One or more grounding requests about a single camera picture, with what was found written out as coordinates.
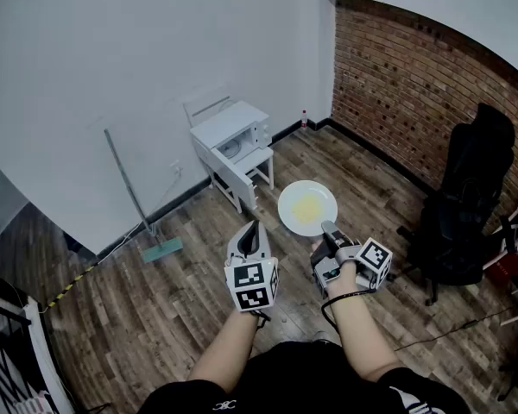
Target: mop head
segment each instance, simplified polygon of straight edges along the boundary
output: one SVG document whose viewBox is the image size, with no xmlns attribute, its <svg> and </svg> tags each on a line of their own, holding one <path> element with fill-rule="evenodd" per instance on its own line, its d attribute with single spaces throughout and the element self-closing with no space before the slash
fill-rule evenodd
<svg viewBox="0 0 518 414">
<path fill-rule="evenodd" d="M 177 237 L 171 239 L 170 241 L 163 242 L 160 245 L 156 245 L 155 247 L 148 248 L 148 250 L 144 250 L 142 252 L 142 258 L 144 259 L 144 263 L 153 262 L 154 260 L 158 260 L 163 256 L 178 252 L 181 249 L 182 241 Z"/>
</svg>

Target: black shirt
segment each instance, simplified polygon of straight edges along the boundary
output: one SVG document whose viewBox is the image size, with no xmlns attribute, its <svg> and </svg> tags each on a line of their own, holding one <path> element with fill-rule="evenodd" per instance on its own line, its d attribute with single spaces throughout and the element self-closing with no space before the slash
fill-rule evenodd
<svg viewBox="0 0 518 414">
<path fill-rule="evenodd" d="M 447 386 L 407 368 L 362 380 L 344 350 L 330 342 L 284 342 L 248 362 L 231 394 L 205 380 L 164 385 L 139 414 L 157 412 L 341 412 L 462 414 L 466 403 Z"/>
</svg>

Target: red brick wall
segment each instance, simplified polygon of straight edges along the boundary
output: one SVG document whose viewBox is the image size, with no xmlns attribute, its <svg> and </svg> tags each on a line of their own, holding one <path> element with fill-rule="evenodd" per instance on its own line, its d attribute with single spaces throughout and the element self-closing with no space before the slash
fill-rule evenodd
<svg viewBox="0 0 518 414">
<path fill-rule="evenodd" d="M 515 162 L 494 216 L 518 204 L 518 71 L 433 20 L 338 0 L 332 118 L 438 188 L 452 128 L 491 104 L 515 125 Z"/>
</svg>

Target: white plate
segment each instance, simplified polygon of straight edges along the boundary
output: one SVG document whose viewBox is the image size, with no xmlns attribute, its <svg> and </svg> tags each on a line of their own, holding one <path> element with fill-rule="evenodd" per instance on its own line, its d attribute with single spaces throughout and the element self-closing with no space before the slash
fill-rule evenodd
<svg viewBox="0 0 518 414">
<path fill-rule="evenodd" d="M 336 198 L 322 184 L 296 181 L 284 189 L 278 198 L 280 219 L 294 233 L 302 236 L 322 235 L 323 221 L 336 222 Z"/>
</svg>

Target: wooden floor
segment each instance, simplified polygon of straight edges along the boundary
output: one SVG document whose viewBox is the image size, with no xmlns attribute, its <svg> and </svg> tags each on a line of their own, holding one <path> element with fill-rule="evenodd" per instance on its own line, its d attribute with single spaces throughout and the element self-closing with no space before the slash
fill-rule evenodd
<svg viewBox="0 0 518 414">
<path fill-rule="evenodd" d="M 300 130 L 273 149 L 276 187 L 270 191 L 257 180 L 253 216 L 239 216 L 218 190 L 204 189 L 161 220 L 167 238 L 182 239 L 182 251 L 143 264 L 141 252 L 156 242 L 142 232 L 46 313 L 60 367 L 85 408 L 113 402 L 118 412 L 135 412 L 155 388 L 188 375 L 231 311 L 223 271 L 226 244 L 252 218 L 265 224 L 281 268 L 276 305 L 269 309 L 273 320 L 258 332 L 253 354 L 331 329 L 311 277 L 310 241 L 290 233 L 276 211 L 281 191 L 296 180 L 326 185 L 338 200 L 341 229 L 390 247 L 395 272 L 406 265 L 407 244 L 395 230 L 415 227 L 422 192 L 331 128 Z M 66 250 L 61 231 L 32 205 L 0 237 L 0 276 L 43 304 L 84 268 Z M 503 292 L 484 280 L 443 287 L 440 301 L 427 308 L 414 274 L 365 299 L 394 348 L 510 306 Z M 508 384 L 497 368 L 507 360 L 507 330 L 513 329 L 499 329 L 498 319 L 398 355 L 415 372 L 456 389 L 475 412 L 515 412 L 518 390 L 507 402 L 496 402 Z"/>
</svg>

